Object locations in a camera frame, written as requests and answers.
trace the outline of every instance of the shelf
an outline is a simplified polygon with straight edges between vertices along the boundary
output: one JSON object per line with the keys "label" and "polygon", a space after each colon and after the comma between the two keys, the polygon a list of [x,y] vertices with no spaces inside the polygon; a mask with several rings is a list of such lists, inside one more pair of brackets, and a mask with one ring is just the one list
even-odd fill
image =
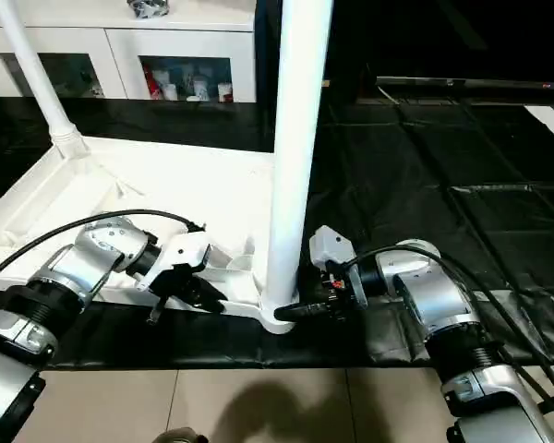
{"label": "shelf", "polygon": [[28,27],[234,32],[254,31],[256,3],[256,0],[170,0],[167,16],[136,19],[126,0],[17,1]]}

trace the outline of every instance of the wrinkled black fabric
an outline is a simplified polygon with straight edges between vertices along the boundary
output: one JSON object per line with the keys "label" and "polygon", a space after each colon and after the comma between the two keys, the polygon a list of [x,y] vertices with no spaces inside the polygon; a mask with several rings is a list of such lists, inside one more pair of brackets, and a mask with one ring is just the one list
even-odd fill
{"label": "wrinkled black fabric", "polygon": [[[271,151],[255,105],[64,101],[85,135]],[[0,196],[45,152],[36,105],[0,99]],[[554,362],[554,135],[522,107],[346,106],[320,110],[305,227],[366,250],[417,237],[459,258]],[[320,298],[302,252],[300,292]],[[482,299],[494,336],[526,349]],[[255,320],[92,304],[52,362],[58,369],[427,365],[415,322],[390,297],[346,322],[283,336]]]}

